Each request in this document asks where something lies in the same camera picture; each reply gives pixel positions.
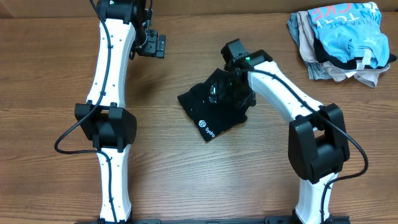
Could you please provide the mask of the black t-shirt with logo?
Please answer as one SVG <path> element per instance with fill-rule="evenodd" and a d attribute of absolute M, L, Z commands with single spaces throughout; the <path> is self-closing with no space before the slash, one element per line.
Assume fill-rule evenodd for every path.
<path fill-rule="evenodd" d="M 210 86 L 207 79 L 177 97 L 206 142 L 233 126 L 244 123 L 248 118 L 246 111 L 250 107 L 236 110 L 230 106 L 213 105 L 209 102 L 209 90 Z"/>

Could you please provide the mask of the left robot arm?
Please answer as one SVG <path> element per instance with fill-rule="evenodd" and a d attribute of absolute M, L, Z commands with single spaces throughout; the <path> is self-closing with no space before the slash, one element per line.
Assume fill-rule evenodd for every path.
<path fill-rule="evenodd" d="M 95 77 L 75 118 L 100 164 L 102 205 L 97 223 L 132 223 L 127 163 L 137 119 L 125 102 L 127 64 L 135 55 L 163 58 L 166 36 L 150 29 L 152 1 L 98 1 L 100 43 Z"/>

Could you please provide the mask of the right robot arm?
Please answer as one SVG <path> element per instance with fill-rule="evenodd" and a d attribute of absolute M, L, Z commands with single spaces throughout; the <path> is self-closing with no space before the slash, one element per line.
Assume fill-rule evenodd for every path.
<path fill-rule="evenodd" d="M 266 216 L 265 223 L 349 223 L 328 210 L 332 182 L 349 159 L 345 122 L 338 106 L 324 106 L 295 86 L 264 50 L 248 52 L 239 39 L 221 49 L 226 78 L 212 81 L 209 101 L 235 110 L 264 97 L 289 124 L 288 157 L 300 178 L 291 215 Z"/>

